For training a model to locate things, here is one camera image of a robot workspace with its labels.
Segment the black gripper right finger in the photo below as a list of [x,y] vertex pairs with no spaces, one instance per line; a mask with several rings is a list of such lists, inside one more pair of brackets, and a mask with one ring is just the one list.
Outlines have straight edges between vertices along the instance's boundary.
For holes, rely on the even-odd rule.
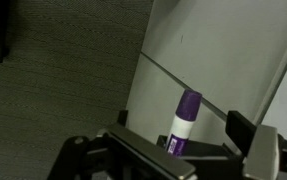
[[238,111],[229,111],[225,132],[246,158],[245,180],[277,180],[280,172],[287,174],[287,139],[275,127],[254,125]]

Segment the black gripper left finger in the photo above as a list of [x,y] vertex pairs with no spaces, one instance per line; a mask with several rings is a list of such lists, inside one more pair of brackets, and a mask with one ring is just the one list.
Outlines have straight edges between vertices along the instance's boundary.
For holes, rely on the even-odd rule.
[[62,145],[46,180],[197,180],[196,168],[125,127],[128,111],[97,136],[73,136]]

